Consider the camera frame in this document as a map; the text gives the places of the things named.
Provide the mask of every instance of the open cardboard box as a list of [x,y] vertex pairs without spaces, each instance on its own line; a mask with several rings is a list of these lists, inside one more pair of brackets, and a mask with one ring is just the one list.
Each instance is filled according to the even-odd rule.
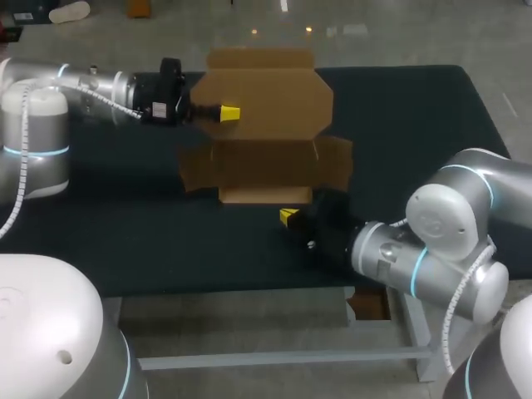
[[213,50],[191,91],[195,104],[240,107],[240,120],[195,122],[212,142],[180,150],[187,191],[218,187],[224,203],[307,204],[312,188],[347,190],[352,142],[318,136],[333,91],[306,50]]

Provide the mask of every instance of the gray floor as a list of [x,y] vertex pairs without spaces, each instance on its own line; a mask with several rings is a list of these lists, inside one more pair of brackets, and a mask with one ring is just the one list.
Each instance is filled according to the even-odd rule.
[[[288,0],[288,12],[279,0],[234,1],[152,0],[152,19],[136,21],[125,17],[126,0],[94,1],[86,20],[29,27],[8,50],[130,71],[156,70],[162,57],[204,69],[209,49],[220,46],[307,46],[318,66],[458,64],[510,153],[532,162],[532,7],[520,0]],[[509,300],[530,291],[516,283]],[[337,289],[132,298],[122,322],[142,357],[404,340],[399,317],[379,333],[346,329]],[[151,372],[149,383],[156,399],[437,399],[441,389],[416,383],[409,362]]]

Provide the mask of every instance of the small hole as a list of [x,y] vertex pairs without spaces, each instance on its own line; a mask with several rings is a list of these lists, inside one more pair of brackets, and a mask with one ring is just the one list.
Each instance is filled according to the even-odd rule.
[[72,363],[72,355],[68,351],[59,351],[57,353],[57,358],[59,361],[63,364],[70,364]]

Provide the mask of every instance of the dark tabletop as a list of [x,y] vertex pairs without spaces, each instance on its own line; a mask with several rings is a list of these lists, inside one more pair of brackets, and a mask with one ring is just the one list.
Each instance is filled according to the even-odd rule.
[[[459,67],[318,73],[334,91],[324,134],[354,142],[350,195],[363,219],[401,219],[410,194],[459,150],[508,156]],[[221,205],[216,190],[184,194],[176,149],[206,140],[191,127],[72,125],[69,189],[26,202],[0,252],[65,260],[103,296],[369,283],[311,266],[287,239],[280,206]],[[495,221],[490,232],[511,277],[532,278],[532,234]]]

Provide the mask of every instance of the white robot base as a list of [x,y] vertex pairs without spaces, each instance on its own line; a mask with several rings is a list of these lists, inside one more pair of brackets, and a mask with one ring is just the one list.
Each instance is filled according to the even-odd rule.
[[76,268],[0,255],[0,392],[10,399],[147,399],[140,365]]

